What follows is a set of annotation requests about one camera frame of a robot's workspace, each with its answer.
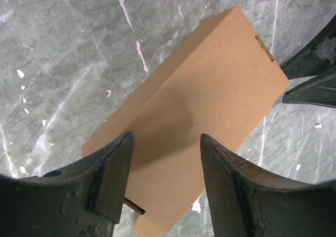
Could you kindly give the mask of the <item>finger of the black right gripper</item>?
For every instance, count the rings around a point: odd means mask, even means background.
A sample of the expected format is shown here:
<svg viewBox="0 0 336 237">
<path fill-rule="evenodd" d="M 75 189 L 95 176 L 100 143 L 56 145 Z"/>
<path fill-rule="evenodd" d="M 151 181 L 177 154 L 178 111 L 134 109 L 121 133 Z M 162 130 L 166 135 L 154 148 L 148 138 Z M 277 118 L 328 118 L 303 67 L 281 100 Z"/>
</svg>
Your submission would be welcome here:
<svg viewBox="0 0 336 237">
<path fill-rule="evenodd" d="M 335 17 L 280 67 L 288 79 L 319 75 L 335 66 Z"/>
<path fill-rule="evenodd" d="M 287 91 L 282 102 L 335 108 L 335 67 Z"/>
</svg>

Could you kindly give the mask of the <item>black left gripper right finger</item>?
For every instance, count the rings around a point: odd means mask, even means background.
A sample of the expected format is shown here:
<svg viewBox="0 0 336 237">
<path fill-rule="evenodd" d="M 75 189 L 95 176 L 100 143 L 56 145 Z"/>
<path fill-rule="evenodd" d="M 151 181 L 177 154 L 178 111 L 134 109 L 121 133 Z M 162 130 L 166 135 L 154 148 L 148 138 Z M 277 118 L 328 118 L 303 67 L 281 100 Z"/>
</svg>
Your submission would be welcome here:
<svg viewBox="0 0 336 237">
<path fill-rule="evenodd" d="M 215 236 L 335 236 L 335 181 L 312 185 L 267 171 L 201 135 Z"/>
</svg>

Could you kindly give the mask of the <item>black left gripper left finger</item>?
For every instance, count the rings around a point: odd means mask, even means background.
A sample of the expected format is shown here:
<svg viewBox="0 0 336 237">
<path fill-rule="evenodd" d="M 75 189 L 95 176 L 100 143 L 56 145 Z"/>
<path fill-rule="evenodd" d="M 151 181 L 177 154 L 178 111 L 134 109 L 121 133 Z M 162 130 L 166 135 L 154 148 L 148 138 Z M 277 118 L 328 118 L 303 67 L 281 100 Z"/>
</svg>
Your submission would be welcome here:
<svg viewBox="0 0 336 237">
<path fill-rule="evenodd" d="M 1 176 L 1 236 L 112 236 L 120 222 L 134 138 L 41 177 Z"/>
</svg>

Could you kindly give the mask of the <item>brown cardboard box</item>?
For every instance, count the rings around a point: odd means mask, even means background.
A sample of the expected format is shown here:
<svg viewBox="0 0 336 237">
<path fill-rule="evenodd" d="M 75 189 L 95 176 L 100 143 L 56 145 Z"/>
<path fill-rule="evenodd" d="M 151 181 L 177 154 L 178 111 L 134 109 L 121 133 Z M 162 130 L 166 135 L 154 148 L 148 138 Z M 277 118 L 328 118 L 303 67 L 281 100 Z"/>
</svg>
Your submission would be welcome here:
<svg viewBox="0 0 336 237">
<path fill-rule="evenodd" d="M 200 137 L 236 151 L 289 81 L 238 6 L 215 14 L 160 64 L 83 145 L 87 156 L 131 131 L 125 196 L 138 236 L 169 231 L 204 192 Z"/>
</svg>

